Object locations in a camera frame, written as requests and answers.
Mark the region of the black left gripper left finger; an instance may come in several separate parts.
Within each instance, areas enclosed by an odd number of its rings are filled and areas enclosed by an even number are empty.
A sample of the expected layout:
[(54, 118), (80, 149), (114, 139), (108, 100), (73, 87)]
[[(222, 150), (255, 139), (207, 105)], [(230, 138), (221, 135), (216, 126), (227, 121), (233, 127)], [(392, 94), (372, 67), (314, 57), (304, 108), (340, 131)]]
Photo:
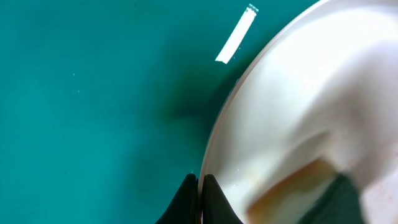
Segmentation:
[(155, 224), (196, 224), (198, 179), (187, 174), (163, 215)]

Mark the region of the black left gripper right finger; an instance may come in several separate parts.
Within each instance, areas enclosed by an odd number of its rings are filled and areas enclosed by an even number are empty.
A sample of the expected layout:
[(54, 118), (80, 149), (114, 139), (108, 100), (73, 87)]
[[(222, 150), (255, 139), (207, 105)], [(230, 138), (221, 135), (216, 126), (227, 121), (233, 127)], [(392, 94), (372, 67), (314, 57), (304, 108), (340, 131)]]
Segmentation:
[(243, 224), (211, 174), (204, 177), (201, 210), (203, 224)]

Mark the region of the green yellow sponge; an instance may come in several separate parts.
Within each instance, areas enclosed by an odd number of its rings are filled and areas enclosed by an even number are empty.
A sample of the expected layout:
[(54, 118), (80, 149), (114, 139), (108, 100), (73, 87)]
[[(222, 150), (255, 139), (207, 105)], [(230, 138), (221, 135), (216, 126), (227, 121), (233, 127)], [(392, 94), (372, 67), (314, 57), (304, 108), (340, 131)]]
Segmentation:
[(247, 210), (249, 223), (364, 224), (351, 179), (317, 159), (264, 192)]

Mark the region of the white plate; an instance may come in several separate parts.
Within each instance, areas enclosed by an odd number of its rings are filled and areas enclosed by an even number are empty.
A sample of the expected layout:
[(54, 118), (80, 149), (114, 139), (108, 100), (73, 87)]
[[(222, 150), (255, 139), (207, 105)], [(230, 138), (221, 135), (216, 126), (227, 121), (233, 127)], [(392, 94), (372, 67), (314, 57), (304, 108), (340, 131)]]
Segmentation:
[(201, 174), (243, 223), (301, 167), (326, 161), (365, 223), (397, 222), (397, 1), (318, 1), (259, 53), (229, 94)]

